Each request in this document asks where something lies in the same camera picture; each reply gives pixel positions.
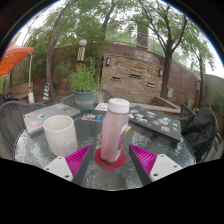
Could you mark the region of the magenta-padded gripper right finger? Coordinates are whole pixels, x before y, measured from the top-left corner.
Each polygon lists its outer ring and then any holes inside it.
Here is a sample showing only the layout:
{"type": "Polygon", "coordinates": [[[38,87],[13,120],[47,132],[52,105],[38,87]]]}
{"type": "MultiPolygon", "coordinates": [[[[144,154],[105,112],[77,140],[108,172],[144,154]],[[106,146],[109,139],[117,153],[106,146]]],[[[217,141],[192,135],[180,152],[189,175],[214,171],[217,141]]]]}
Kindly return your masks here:
{"type": "Polygon", "coordinates": [[[165,154],[155,155],[132,144],[129,145],[129,155],[143,186],[182,169],[165,154]]]}

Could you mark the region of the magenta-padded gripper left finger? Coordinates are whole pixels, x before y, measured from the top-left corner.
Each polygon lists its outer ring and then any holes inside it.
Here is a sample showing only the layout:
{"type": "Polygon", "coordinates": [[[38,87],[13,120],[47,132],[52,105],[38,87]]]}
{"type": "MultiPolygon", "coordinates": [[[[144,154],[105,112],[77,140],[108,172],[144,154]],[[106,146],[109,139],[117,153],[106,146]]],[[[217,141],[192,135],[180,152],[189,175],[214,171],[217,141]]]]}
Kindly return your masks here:
{"type": "Polygon", "coordinates": [[[44,170],[76,185],[81,185],[92,156],[93,148],[88,145],[67,157],[56,157],[44,170]]]}

